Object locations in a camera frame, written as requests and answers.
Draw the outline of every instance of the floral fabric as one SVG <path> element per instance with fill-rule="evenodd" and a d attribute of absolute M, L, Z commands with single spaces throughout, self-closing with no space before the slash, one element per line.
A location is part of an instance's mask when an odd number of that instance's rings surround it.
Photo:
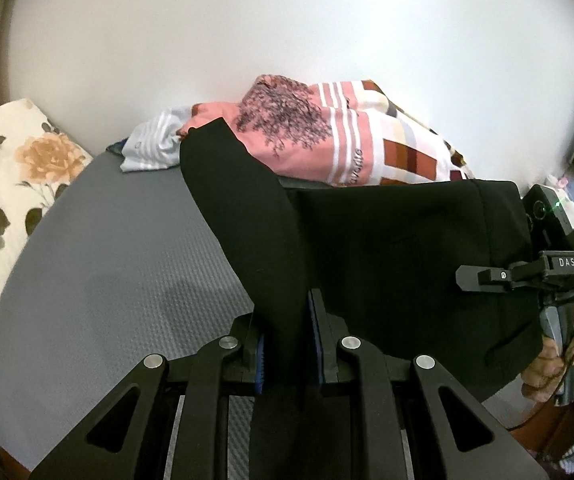
<path fill-rule="evenodd" d="M 29 235 L 90 161 L 31 101 L 0 107 L 0 293 Z"/>

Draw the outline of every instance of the folded cloth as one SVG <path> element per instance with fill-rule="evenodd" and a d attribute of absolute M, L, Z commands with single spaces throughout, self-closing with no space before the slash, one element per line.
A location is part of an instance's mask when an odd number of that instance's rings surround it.
<path fill-rule="evenodd" d="M 252 156 L 281 176 L 332 186 L 472 177 L 456 150 L 372 81 L 307 86 L 277 75 L 256 78 L 240 103 L 166 110 L 139 125 L 122 149 L 122 170 L 178 164 L 178 137 L 220 117 Z"/>

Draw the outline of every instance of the camera lens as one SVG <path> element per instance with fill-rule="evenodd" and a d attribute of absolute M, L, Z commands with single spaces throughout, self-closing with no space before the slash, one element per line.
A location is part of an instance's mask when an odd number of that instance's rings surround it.
<path fill-rule="evenodd" d="M 542 200 L 537 200 L 534 202 L 534 218 L 537 220 L 542 220 L 547 214 L 547 208 Z"/>

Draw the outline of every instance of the pink blanket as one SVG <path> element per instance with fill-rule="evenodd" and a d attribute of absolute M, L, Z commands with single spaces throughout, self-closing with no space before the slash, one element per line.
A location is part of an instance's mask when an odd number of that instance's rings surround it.
<path fill-rule="evenodd" d="M 395 107 L 372 81 L 262 75 L 240 103 L 200 103 L 178 134 L 222 117 L 274 173 L 333 186 L 417 184 L 470 176 L 449 144 Z"/>

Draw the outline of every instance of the gray textured surface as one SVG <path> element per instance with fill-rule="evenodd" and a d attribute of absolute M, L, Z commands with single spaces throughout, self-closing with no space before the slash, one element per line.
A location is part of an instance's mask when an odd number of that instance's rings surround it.
<path fill-rule="evenodd" d="M 0 444 L 31 469 L 144 356 L 194 353 L 250 312 L 178 168 L 99 155 L 40 222 L 0 298 Z M 251 402 L 230 410 L 247 476 Z"/>

